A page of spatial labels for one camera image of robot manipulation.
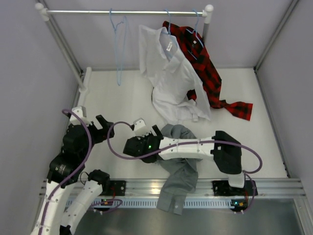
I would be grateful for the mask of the grey shirt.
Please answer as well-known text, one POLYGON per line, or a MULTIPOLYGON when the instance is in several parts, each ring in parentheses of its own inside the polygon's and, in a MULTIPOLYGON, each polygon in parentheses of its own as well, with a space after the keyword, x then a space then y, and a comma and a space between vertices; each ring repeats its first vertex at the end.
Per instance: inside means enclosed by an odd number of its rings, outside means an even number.
POLYGON ((157 209, 177 215, 182 214, 187 194, 194 193, 196 189, 199 161, 199 159, 182 158, 163 160, 158 157, 156 163, 169 173, 169 177, 160 191, 157 209))

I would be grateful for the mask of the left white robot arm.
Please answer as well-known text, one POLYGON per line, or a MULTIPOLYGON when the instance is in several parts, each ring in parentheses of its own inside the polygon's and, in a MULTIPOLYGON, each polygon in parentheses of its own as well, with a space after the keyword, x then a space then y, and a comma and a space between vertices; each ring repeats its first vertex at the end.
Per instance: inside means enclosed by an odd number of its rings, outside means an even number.
POLYGON ((102 115, 97 115, 96 119, 101 129, 97 129, 93 122, 86 124, 82 119, 76 125, 69 125, 63 137, 61 152, 49 165, 45 200, 32 231, 33 235, 74 234, 95 198, 109 193, 109 174, 93 170, 88 174, 88 179, 74 202, 66 207, 94 145, 114 136, 108 133, 111 122, 106 121, 102 115))

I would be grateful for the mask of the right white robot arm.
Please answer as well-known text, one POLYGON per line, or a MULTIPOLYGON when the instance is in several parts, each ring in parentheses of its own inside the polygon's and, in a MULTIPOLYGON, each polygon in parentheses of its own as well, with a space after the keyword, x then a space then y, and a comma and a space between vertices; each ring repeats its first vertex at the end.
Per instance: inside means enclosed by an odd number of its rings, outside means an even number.
POLYGON ((135 134, 127 139, 123 153, 131 157, 147 155, 142 159, 146 163, 153 163, 158 158, 212 161, 227 175, 227 188, 231 193, 240 194, 246 188, 241 143, 226 132, 216 131, 214 136, 204 139, 182 139, 165 136, 156 125, 153 130, 155 134, 135 134))

